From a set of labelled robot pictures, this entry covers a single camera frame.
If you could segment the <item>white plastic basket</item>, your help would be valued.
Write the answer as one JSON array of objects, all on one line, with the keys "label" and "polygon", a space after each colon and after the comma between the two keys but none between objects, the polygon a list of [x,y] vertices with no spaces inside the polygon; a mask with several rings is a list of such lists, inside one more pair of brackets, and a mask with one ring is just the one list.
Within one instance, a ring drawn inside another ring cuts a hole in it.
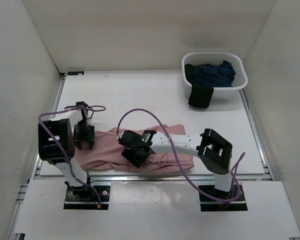
[{"label": "white plastic basket", "polygon": [[193,84],[213,88],[212,101],[230,101],[248,84],[242,60],[235,54],[222,51],[187,53],[181,61],[182,87],[189,98]]}]

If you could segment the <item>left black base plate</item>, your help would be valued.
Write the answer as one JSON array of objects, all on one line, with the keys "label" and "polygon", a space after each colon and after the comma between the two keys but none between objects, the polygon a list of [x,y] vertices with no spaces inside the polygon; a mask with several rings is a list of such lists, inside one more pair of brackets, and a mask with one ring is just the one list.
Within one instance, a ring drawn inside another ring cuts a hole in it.
[{"label": "left black base plate", "polygon": [[67,187],[63,208],[65,210],[108,210],[110,202],[110,185],[95,185],[101,200],[99,203],[98,196],[93,190],[84,193],[75,193]]}]

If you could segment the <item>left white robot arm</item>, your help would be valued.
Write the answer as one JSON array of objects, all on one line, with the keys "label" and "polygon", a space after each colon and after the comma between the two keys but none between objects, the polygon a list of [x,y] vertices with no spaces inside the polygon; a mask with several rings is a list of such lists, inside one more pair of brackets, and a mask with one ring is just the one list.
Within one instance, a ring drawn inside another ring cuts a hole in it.
[{"label": "left white robot arm", "polygon": [[93,109],[78,101],[62,111],[42,113],[38,117],[38,153],[43,161],[58,168],[66,178],[68,189],[83,200],[96,195],[90,175],[75,159],[82,144],[93,148],[95,127],[88,123],[88,111]]}]

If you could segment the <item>pink trousers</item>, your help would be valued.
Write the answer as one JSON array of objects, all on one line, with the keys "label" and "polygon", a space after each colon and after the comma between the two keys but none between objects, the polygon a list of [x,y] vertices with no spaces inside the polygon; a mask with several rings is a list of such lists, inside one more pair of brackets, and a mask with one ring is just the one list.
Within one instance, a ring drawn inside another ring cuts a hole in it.
[{"label": "pink trousers", "polygon": [[171,174],[180,171],[173,153],[150,154],[141,158],[117,141],[117,128],[95,131],[92,149],[82,144],[75,149],[75,159],[85,171]]}]

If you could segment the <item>blue corner label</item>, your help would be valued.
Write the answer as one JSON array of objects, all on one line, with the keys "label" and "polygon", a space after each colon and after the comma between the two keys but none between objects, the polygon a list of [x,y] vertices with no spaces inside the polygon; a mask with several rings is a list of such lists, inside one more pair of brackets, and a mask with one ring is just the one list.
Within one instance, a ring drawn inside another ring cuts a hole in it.
[{"label": "blue corner label", "polygon": [[84,74],[85,74],[84,71],[68,71],[67,72],[68,76],[82,76]]}]

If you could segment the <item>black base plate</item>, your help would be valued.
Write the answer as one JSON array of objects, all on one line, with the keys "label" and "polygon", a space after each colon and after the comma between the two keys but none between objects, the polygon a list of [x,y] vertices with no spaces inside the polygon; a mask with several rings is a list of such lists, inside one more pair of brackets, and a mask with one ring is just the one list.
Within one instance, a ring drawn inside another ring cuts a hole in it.
[{"label": "black base plate", "polygon": [[93,190],[84,193],[75,193],[67,187],[63,208],[65,210],[108,210],[110,202],[110,185],[95,185],[101,200],[99,203],[98,196]]},{"label": "black base plate", "polygon": [[[218,202],[208,197],[199,194],[200,201],[200,211],[201,212],[242,212],[248,211],[246,198],[243,190],[243,186],[239,184],[241,195],[236,201],[232,201],[230,203]],[[205,193],[220,199],[230,199],[234,198],[238,195],[238,188],[234,186],[231,188],[231,191],[224,192],[215,189],[214,185],[199,185],[198,188]]]}]

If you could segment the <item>blue trousers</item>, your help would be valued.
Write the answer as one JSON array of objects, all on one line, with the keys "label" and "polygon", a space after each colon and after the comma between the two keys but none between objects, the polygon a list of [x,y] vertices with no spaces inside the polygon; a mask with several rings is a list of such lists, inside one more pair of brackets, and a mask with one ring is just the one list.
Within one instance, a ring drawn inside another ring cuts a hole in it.
[{"label": "blue trousers", "polygon": [[235,75],[232,64],[224,60],[220,65],[196,65],[193,70],[193,82],[205,87],[231,88]]}]

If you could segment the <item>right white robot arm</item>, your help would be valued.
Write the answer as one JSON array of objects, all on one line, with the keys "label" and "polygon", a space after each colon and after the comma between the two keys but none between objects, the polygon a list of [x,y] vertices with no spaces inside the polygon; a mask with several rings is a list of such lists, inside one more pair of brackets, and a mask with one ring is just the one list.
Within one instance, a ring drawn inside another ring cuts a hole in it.
[{"label": "right white robot arm", "polygon": [[226,200],[233,193],[233,146],[212,129],[206,128],[204,133],[195,135],[164,134],[155,130],[145,130],[138,134],[124,130],[117,136],[117,141],[124,146],[121,155],[137,168],[154,154],[176,153],[198,157],[206,169],[213,173],[216,197]]}]

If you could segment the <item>black trousers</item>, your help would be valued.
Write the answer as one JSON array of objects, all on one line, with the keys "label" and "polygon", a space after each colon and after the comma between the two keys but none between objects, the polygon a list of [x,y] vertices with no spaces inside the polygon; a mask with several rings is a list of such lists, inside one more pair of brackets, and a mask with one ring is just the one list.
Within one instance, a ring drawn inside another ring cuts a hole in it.
[{"label": "black trousers", "polygon": [[211,64],[185,64],[185,77],[191,84],[191,93],[188,105],[193,108],[207,109],[210,106],[214,88],[206,79],[205,71],[212,70]]}]

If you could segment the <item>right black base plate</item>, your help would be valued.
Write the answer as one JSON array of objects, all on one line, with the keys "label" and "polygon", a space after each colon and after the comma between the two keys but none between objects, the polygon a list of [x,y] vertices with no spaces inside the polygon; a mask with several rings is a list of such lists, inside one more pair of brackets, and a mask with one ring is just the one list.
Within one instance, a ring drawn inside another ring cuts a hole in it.
[{"label": "right black base plate", "polygon": [[[236,201],[232,201],[230,203],[218,202],[208,197],[199,194],[200,201],[200,211],[201,212],[242,212],[248,211],[246,198],[243,190],[243,186],[239,184],[241,195]],[[231,191],[224,192],[215,189],[214,185],[199,185],[198,188],[205,193],[220,199],[230,199],[234,198],[238,195],[238,188],[234,186],[231,188]]]}]

